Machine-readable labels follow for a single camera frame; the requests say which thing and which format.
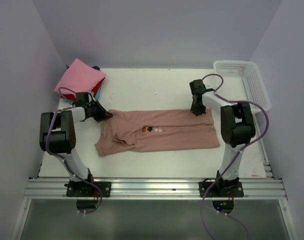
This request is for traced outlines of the dusty pink printed t shirt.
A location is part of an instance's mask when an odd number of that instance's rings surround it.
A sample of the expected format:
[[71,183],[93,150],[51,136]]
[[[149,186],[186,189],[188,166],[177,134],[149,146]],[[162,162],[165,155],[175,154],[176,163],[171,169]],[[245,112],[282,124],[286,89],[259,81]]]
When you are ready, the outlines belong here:
[[163,152],[220,146],[211,110],[196,116],[187,109],[119,111],[103,121],[95,144],[99,156],[126,151]]

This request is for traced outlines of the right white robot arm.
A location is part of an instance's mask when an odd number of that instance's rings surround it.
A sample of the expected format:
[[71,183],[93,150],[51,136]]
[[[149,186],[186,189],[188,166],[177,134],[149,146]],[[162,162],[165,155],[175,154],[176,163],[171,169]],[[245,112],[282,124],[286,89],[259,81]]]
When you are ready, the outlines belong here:
[[252,112],[247,102],[232,102],[219,96],[214,89],[206,88],[201,79],[189,83],[192,94],[191,112],[196,116],[207,114],[210,110],[220,114],[220,132],[225,149],[221,167],[213,183],[199,182],[202,197],[227,197],[235,194],[243,197],[239,182],[239,167],[243,147],[255,137],[256,131]]

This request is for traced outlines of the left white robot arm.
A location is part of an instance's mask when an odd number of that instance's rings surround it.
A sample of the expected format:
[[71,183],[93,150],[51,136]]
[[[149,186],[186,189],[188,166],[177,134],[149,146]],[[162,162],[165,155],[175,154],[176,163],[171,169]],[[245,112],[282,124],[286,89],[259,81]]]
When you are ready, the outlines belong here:
[[41,114],[40,147],[57,158],[69,174],[72,183],[78,183],[78,191],[91,196],[96,189],[92,174],[76,151],[75,123],[87,119],[102,122],[113,115],[88,92],[75,94],[70,107]]

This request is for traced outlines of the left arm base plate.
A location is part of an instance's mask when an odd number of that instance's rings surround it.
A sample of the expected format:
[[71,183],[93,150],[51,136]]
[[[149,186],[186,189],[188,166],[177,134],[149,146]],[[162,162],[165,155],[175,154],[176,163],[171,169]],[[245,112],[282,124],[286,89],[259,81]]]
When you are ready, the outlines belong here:
[[94,182],[96,187],[90,186],[82,181],[73,182],[69,181],[64,184],[67,188],[67,197],[103,197],[108,198],[111,193],[112,183],[109,181],[96,181]]

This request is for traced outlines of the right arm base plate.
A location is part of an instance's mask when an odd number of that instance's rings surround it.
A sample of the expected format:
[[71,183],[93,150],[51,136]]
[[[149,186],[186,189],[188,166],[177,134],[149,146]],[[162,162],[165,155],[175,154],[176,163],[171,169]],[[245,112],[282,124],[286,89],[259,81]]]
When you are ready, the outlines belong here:
[[242,183],[239,181],[237,177],[234,180],[223,180],[220,179],[218,183],[214,186],[211,186],[213,182],[206,178],[203,181],[198,183],[200,197],[202,198],[207,190],[206,198],[242,198],[244,197]]

